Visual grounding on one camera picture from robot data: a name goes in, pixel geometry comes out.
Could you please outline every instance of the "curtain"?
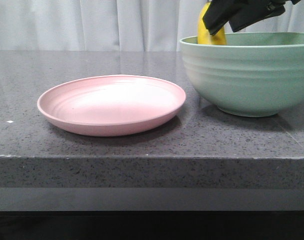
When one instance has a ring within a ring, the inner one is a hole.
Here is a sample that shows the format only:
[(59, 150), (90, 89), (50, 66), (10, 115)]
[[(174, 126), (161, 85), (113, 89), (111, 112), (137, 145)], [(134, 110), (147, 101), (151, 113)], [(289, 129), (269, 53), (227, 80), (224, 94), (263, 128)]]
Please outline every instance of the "curtain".
[[(0, 50), (179, 51), (205, 2), (0, 0)], [(285, 7), (242, 32), (304, 32), (304, 0)]]

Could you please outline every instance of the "plate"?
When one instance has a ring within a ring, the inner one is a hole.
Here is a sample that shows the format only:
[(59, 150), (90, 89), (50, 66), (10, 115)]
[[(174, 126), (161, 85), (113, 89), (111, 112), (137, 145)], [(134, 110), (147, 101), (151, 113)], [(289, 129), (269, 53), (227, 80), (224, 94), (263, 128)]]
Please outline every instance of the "plate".
[(37, 100), (53, 125), (80, 135), (111, 137), (158, 127), (181, 109), (186, 94), (159, 78), (107, 75), (55, 86)]

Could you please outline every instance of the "green bowl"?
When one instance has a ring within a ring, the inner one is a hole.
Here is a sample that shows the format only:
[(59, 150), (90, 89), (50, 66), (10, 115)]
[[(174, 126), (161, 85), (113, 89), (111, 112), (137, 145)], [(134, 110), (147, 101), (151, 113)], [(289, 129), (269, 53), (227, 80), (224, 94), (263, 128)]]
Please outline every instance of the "green bowl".
[(195, 90), (227, 113), (265, 117), (304, 100), (304, 33), (228, 33), (227, 45), (180, 40)]

